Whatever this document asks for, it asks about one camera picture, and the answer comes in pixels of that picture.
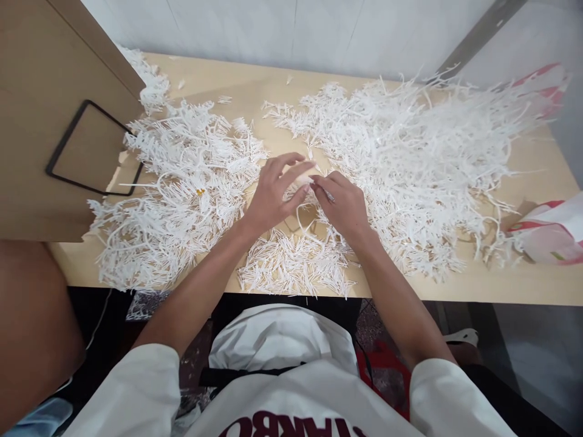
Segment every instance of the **forearm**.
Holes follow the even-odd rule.
[[[365,232],[351,247],[384,326],[411,368],[428,358],[455,363],[435,321],[391,261],[376,232]]]
[[[154,313],[134,347],[164,344],[182,356],[219,302],[237,262],[258,237],[245,220],[236,222]]]

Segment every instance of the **pile of white plastic pieces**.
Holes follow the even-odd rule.
[[[167,77],[140,52],[121,50],[146,83],[141,101],[148,115],[130,125],[136,136],[126,144],[158,180],[140,198],[91,202],[92,229],[105,244],[100,280],[120,290],[165,289],[242,215],[244,192],[267,153],[245,120],[214,115],[212,102],[170,106]],[[528,113],[520,87],[476,92],[437,84],[448,98],[432,102],[429,88],[413,81],[395,90],[375,81],[351,95],[328,83],[297,108],[264,107],[276,126],[305,141],[309,157],[313,147],[322,149],[364,191],[370,223],[402,272],[442,281],[463,269],[456,255],[460,232],[475,241],[477,258],[505,259],[510,244],[499,223],[511,206],[492,191],[513,174],[506,165],[511,142],[541,122]],[[481,202],[496,213],[478,213]],[[308,226],[301,235],[274,230],[259,239],[238,270],[244,290],[316,295],[328,288],[348,295],[351,250],[313,195],[302,208],[309,205],[318,210],[316,221],[328,225],[327,236],[318,239]]]

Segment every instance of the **white shirt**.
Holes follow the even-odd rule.
[[[167,346],[133,349],[65,436],[169,436],[180,404],[179,363]],[[249,371],[299,367],[234,380],[186,437],[514,436],[467,375],[442,359],[413,370],[408,423],[359,378],[348,332],[292,305],[243,311],[213,342],[209,363]]]

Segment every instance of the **white sleeve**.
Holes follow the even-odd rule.
[[[462,369],[433,358],[411,376],[411,424],[427,437],[515,436]]]
[[[64,437],[166,437],[180,405],[176,351],[131,350],[109,373]]]

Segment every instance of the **black wire frame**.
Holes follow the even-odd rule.
[[[103,115],[105,115],[105,117],[107,117],[108,119],[110,119],[111,121],[113,121],[115,124],[117,124],[120,128],[122,128],[123,130],[125,130],[130,135],[133,135],[133,133],[131,132],[131,130],[129,130],[126,126],[124,126],[119,121],[117,121],[109,112],[105,111],[97,103],[93,102],[92,100],[84,100],[83,103],[81,103],[81,106],[79,107],[79,109],[77,110],[75,116],[73,117],[73,120],[71,120],[71,123],[67,127],[67,130],[65,130],[65,133],[64,133],[63,137],[61,138],[61,141],[59,141],[59,144],[57,145],[55,151],[51,155],[50,160],[49,160],[49,164],[45,168],[45,173],[48,176],[51,176],[51,177],[53,177],[55,179],[61,180],[61,181],[66,182],[66,183],[70,183],[71,185],[75,185],[75,186],[78,186],[80,188],[87,189],[89,191],[96,192],[97,194],[101,194],[101,195],[118,195],[118,196],[125,196],[125,197],[131,196],[134,193],[135,186],[130,187],[129,192],[127,192],[127,193],[119,193],[119,192],[114,192],[114,191],[102,191],[102,190],[99,190],[97,188],[90,187],[88,185],[82,184],[80,182],[77,182],[77,181],[68,179],[66,177],[63,177],[63,176],[60,176],[60,175],[54,173],[54,169],[55,169],[56,163],[58,162],[61,154],[63,154],[63,150],[65,149],[65,146],[67,146],[67,143],[69,142],[69,138],[71,137],[71,135],[73,134],[73,131],[75,130],[77,124],[81,120],[81,117],[83,116],[83,113],[85,112],[85,110],[89,106],[93,106],[99,112],[101,112]],[[136,182],[138,182],[138,178],[140,177],[141,169],[143,167],[144,167],[144,163],[141,162],[140,165],[139,165],[139,167],[138,167],[138,171],[135,174],[134,181],[132,183],[135,184]]]

